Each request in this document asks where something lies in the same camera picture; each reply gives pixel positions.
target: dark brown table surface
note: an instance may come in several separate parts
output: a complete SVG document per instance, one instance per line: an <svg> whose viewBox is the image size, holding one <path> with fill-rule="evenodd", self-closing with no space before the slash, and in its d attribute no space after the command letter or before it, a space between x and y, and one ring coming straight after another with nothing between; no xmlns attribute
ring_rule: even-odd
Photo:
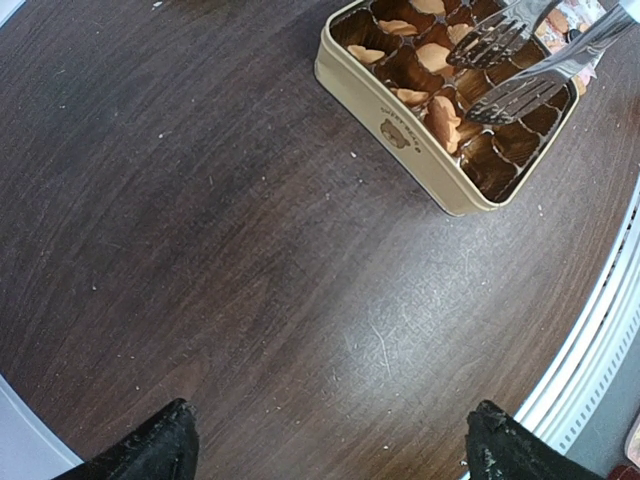
<svg viewBox="0 0 640 480"><path fill-rule="evenodd" d="M640 36L455 219L315 81L342 2L152 4L0 29L0 371L84 458L182 396L201 479L464 473L467 411L517 410L620 226Z"/></svg>

